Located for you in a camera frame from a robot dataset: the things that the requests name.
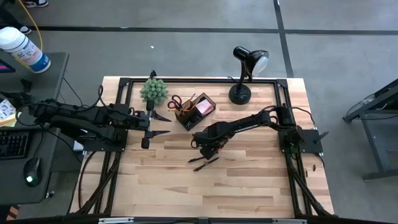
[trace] concrete floor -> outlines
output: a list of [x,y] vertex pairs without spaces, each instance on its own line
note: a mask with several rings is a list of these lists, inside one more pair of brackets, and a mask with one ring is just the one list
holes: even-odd
[[[286,29],[397,30],[395,0],[280,0]],[[17,6],[11,9],[25,24]],[[31,9],[40,26],[277,29],[273,0],[69,0]],[[86,104],[105,75],[238,76],[232,50],[271,53],[262,77],[287,76],[279,34],[43,31],[44,50],[70,53],[66,78]],[[29,36],[38,43],[37,34]],[[326,175],[341,217],[398,221],[398,177],[363,182],[376,165],[362,124],[341,119],[351,105],[398,78],[396,35],[287,35],[294,77],[304,78],[323,140]],[[83,81],[82,76],[89,77]],[[68,103],[78,103],[63,86]],[[75,177],[55,178],[60,196],[22,206],[20,217],[65,214]]]

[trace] black desk lamp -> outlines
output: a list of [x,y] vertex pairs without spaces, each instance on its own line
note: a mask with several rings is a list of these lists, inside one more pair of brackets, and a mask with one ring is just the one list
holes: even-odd
[[243,80],[248,77],[251,82],[253,77],[257,77],[266,68],[269,52],[265,50],[250,52],[239,46],[235,47],[234,56],[241,61],[242,73],[239,83],[229,90],[229,99],[237,105],[243,105],[249,102],[251,97],[251,91],[249,87],[243,85]]

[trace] computer keyboard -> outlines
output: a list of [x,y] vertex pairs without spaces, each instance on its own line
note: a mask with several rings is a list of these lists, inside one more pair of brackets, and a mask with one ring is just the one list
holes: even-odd
[[0,131],[0,160],[25,158],[32,130]]

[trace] desk organizer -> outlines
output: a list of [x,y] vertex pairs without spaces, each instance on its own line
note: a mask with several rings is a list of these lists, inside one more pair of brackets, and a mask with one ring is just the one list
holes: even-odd
[[182,108],[190,108],[196,104],[196,102],[200,103],[203,100],[208,100],[211,105],[213,105],[213,110],[207,113],[206,115],[202,115],[197,107],[192,108],[188,112],[174,111],[176,119],[182,124],[182,126],[187,130],[191,130],[195,127],[200,121],[205,119],[209,114],[211,114],[216,109],[216,103],[210,99],[205,93],[202,93],[195,100],[189,101],[187,100],[182,104]]

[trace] wooden tabletop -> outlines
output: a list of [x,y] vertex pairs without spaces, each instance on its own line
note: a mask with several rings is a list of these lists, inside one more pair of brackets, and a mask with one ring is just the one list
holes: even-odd
[[[106,103],[115,102],[119,78],[104,77],[103,99]],[[287,80],[292,106],[310,110],[303,79]],[[189,159],[201,156],[198,149],[190,146],[192,133],[202,131],[217,121],[234,121],[256,114],[265,106],[274,105],[272,85],[247,84],[252,91],[252,98],[246,105],[230,102],[230,83],[167,85],[169,98],[177,94],[183,101],[194,93],[197,96],[206,93],[217,104],[216,111],[187,132],[175,119],[174,112],[168,111],[168,101],[156,106],[158,114],[172,122],[153,121],[152,130],[169,130],[171,133],[151,139],[149,149],[141,149],[143,132],[129,131],[119,167],[112,216],[294,217],[285,158],[279,149],[277,132],[271,128],[260,127],[236,134],[220,152],[220,159],[199,172],[194,173],[193,169],[205,161],[187,164]],[[139,96],[141,88],[142,83],[135,83],[132,90],[130,105],[136,110],[146,107]],[[294,110],[294,116],[301,127],[313,127],[308,114]],[[87,165],[82,183],[83,203],[98,185],[103,156],[104,153],[97,152]],[[303,163],[308,174],[309,189],[324,208],[333,213],[321,160],[315,155],[304,154]],[[300,190],[298,194],[300,208],[304,212]],[[76,191],[71,212],[77,208]]]

